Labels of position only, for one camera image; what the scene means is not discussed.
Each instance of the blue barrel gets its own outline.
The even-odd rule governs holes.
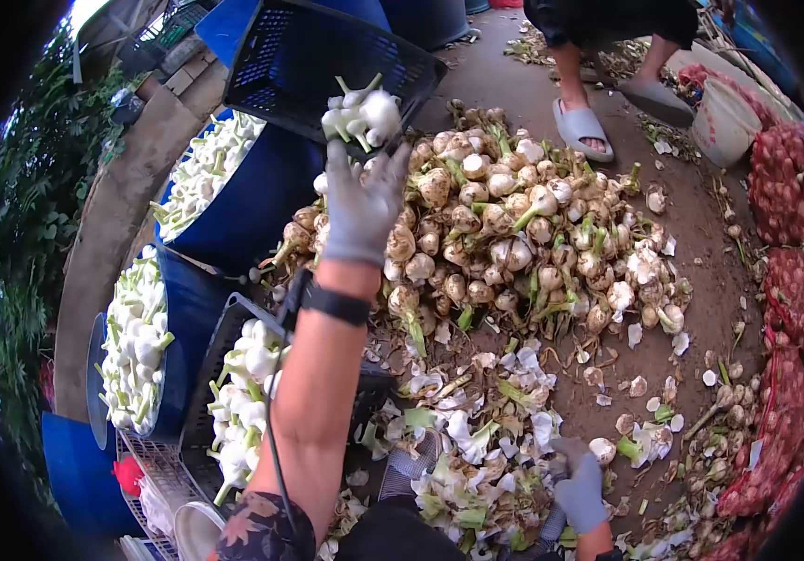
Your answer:
[[[316,0],[320,4],[357,17],[389,31],[389,23],[379,0]],[[233,64],[239,42],[246,34],[258,2],[251,0],[222,0],[212,12],[196,25],[196,35],[206,42],[226,66]]]
[[[489,9],[489,0],[465,0],[464,7],[467,15],[481,14]]]
[[[223,111],[219,120],[231,117],[231,111]],[[210,124],[206,130],[214,128]],[[206,211],[167,243],[157,222],[156,241],[228,275],[246,275],[281,241],[293,214],[317,198],[312,182],[323,170],[322,151],[316,143],[267,125]],[[162,204],[173,186],[170,181]]]
[[[108,406],[98,397],[100,393],[105,394],[103,389],[103,378],[94,365],[102,365],[106,358],[106,351],[100,348],[106,340],[106,313],[101,311],[93,319],[91,328],[91,342],[87,345],[87,380],[84,386],[87,388],[87,417],[91,420],[91,430],[93,438],[97,441],[100,450],[116,455],[116,427],[106,420]]]
[[[470,31],[465,0],[380,0],[393,33],[423,50],[438,50]]]
[[[162,354],[164,376],[156,424],[149,434],[137,436],[160,443],[177,443],[209,339],[221,318],[224,302],[239,286],[209,274],[161,245],[156,250],[165,283],[169,331],[175,339]]]
[[[111,473],[115,453],[97,447],[91,426],[47,411],[40,424],[50,488],[69,528],[94,538],[143,536]]]

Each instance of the gray slipper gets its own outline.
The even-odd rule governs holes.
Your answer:
[[[695,120],[692,108],[664,84],[630,80],[617,88],[632,105],[672,127],[687,129]]]
[[[579,150],[586,154],[586,158],[596,162],[612,162],[614,160],[614,149],[605,136],[598,118],[590,108],[574,109],[566,113],[561,110],[561,98],[554,100],[554,122],[558,127],[558,134],[564,139],[565,143],[574,150]],[[581,138],[598,138],[604,141],[605,151],[592,150],[586,144],[580,142]]]

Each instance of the gloved hand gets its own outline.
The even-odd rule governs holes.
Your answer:
[[[402,144],[390,159],[385,152],[362,186],[361,167],[350,170],[340,140],[328,144],[330,233],[322,259],[364,261],[383,268],[387,237],[402,211],[411,146]]]
[[[565,455],[570,477],[554,486],[554,500],[567,514],[567,520],[578,534],[598,528],[608,520],[601,502],[601,466],[595,454],[577,438],[556,438],[554,451]]]

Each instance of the dirt ground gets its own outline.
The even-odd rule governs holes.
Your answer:
[[[558,92],[554,83],[548,79],[548,67],[524,65],[513,58],[503,56],[506,41],[519,37],[518,28],[523,19],[520,10],[492,10],[475,16],[474,27],[482,30],[481,39],[474,44],[459,43],[451,50],[435,53],[451,70],[443,80],[435,95],[427,102],[418,115],[414,126],[426,132],[436,133],[450,129],[452,121],[446,112],[445,102],[460,98],[467,107],[502,107],[506,109],[513,129],[529,129],[534,138],[547,138],[553,145],[563,147],[554,126],[552,101]],[[692,62],[692,53],[681,53],[681,64]],[[643,164],[641,182],[651,182],[665,186],[670,205],[664,216],[657,218],[677,239],[674,264],[679,275],[689,278],[695,288],[694,299],[686,314],[686,325],[691,344],[688,351],[677,360],[677,367],[668,359],[672,352],[670,336],[661,330],[645,331],[643,340],[634,350],[626,345],[625,333],[617,337],[606,334],[602,345],[614,349],[619,358],[605,371],[605,383],[610,388],[608,394],[614,398],[610,407],[602,408],[595,403],[596,388],[589,388],[582,379],[582,366],[577,375],[576,362],[567,372],[561,372],[553,359],[546,364],[549,372],[558,374],[558,383],[553,395],[553,406],[565,421],[562,433],[565,436],[580,436],[589,440],[603,436],[616,442],[619,434],[614,428],[617,417],[630,412],[642,422],[653,420],[653,414],[645,410],[645,403],[652,396],[660,396],[664,380],[669,375],[684,381],[678,385],[677,412],[686,417],[686,427],[691,426],[713,401],[713,392],[704,386],[700,373],[705,370],[704,352],[726,355],[732,346],[732,323],[744,320],[747,329],[734,354],[735,360],[742,362],[745,377],[760,372],[764,366],[761,360],[760,338],[761,316],[755,304],[755,286],[739,262],[734,245],[724,232],[720,211],[711,196],[710,174],[719,174],[712,164],[703,158],[701,166],[678,161],[667,155],[658,155],[651,143],[639,128],[637,111],[630,106],[618,92],[596,90],[589,87],[589,101],[598,119],[607,132],[608,138],[617,154],[617,160],[605,166],[594,166],[610,177],[628,173],[633,162]],[[664,169],[655,168],[655,160],[664,164]],[[752,231],[752,217],[747,207],[747,197],[739,179],[742,171],[727,174],[724,184],[735,201],[734,210],[739,223]],[[636,197],[633,204],[642,209],[646,216],[643,198]],[[739,298],[747,299],[747,310],[739,307]],[[636,318],[627,318],[627,324]],[[508,340],[502,331],[496,335],[483,324],[481,329],[471,332],[471,338],[479,351],[491,351],[499,356]],[[542,340],[543,348],[553,345]],[[448,353],[442,345],[430,341],[428,353],[435,356],[431,364],[453,362],[465,365],[470,361],[470,352]],[[573,345],[568,341],[556,347],[558,355],[565,360]],[[607,360],[598,358],[598,362]],[[392,365],[399,364],[399,353],[391,357]],[[632,380],[637,375],[644,376],[649,383],[648,393],[643,398],[629,398],[625,391],[617,390],[621,381]],[[680,459],[683,454],[679,434],[676,435],[672,450],[665,460],[658,460],[645,474],[638,485],[633,483],[641,470],[629,466],[627,459],[617,457],[611,467],[618,475],[614,492],[606,500],[617,505],[620,497],[630,495],[630,512],[624,518],[612,522],[614,534],[632,532],[632,539],[642,535],[643,520],[652,520],[661,515],[669,503],[675,502],[682,494],[681,486],[675,482],[663,486],[659,481],[668,466],[669,460]],[[359,461],[352,463],[362,465]],[[382,473],[380,466],[370,466],[372,482],[370,487],[379,485]],[[643,499],[649,505],[644,516],[637,511]]]

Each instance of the tree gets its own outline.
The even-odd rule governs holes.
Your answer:
[[[0,138],[0,426],[46,490],[40,441],[40,352],[54,343],[63,266],[101,161],[120,151],[109,99],[116,67],[96,84],[72,81],[64,23],[19,92]]]

